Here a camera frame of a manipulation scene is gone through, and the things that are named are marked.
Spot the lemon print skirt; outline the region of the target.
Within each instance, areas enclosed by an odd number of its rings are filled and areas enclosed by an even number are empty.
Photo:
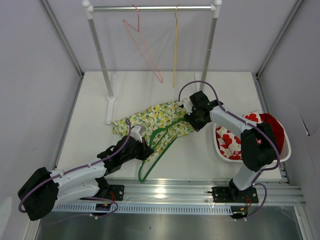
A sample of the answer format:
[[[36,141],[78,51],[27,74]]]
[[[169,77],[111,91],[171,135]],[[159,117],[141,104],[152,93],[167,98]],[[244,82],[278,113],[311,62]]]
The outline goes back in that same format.
[[[176,138],[194,131],[192,125],[185,121],[186,114],[180,102],[173,100],[151,106],[128,117],[133,126],[144,127],[142,136],[154,150],[146,162],[157,159]]]

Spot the green hanger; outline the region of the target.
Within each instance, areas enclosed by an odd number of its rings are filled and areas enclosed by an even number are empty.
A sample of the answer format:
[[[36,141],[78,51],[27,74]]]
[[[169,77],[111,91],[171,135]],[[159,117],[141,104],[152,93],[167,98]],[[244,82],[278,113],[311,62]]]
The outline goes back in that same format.
[[[162,128],[158,128],[156,129],[150,136],[150,139],[149,139],[149,145],[152,146],[152,143],[153,143],[153,140],[154,138],[156,137],[157,134],[161,133],[161,132],[165,132],[162,137],[160,138],[160,140],[154,145],[154,147],[152,148],[153,150],[156,149],[156,146],[161,143],[162,139],[166,137],[167,133],[169,132],[169,129],[172,128],[174,125],[182,122],[182,121],[186,121],[185,118],[179,118],[178,120],[176,121],[173,121],[171,124],[169,124],[168,126],[166,127],[162,127]],[[157,163],[159,162],[159,160],[162,158],[162,156],[166,153],[166,151],[171,147],[171,145],[175,142],[175,140],[177,139],[178,137],[174,137],[173,140],[171,140],[167,146],[164,148],[164,150],[158,155],[158,157],[155,159],[155,161],[153,162],[153,164],[151,165],[151,167],[148,169],[147,173],[144,175],[144,177],[141,176],[142,174],[142,170],[143,170],[143,167],[145,165],[145,163],[147,162],[146,160],[143,160],[142,161],[142,164],[141,166],[139,167],[139,170],[138,170],[138,174],[137,174],[137,177],[138,177],[138,181],[143,184],[146,180],[147,180],[147,177],[149,176],[149,174],[152,172],[153,168],[157,165]]]

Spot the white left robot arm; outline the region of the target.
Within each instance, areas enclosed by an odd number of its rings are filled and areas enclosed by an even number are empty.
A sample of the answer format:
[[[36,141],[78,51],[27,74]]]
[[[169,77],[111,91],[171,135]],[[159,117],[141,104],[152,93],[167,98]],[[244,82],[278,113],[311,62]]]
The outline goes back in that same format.
[[[18,191],[18,210],[31,221],[48,215],[55,207],[78,199],[103,200],[110,196],[106,176],[130,160],[146,160],[154,153],[145,139],[124,136],[94,159],[65,170],[37,169]]]

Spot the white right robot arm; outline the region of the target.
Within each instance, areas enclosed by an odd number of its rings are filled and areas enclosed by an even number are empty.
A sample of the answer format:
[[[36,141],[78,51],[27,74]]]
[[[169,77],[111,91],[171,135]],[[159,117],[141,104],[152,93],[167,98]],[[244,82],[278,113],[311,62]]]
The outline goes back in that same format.
[[[240,139],[243,165],[229,182],[228,196],[234,202],[246,197],[249,189],[266,166],[280,160],[280,153],[272,127],[267,122],[255,123],[227,110],[218,99],[210,101],[203,91],[184,98],[184,118],[198,132],[213,122],[231,131]]]

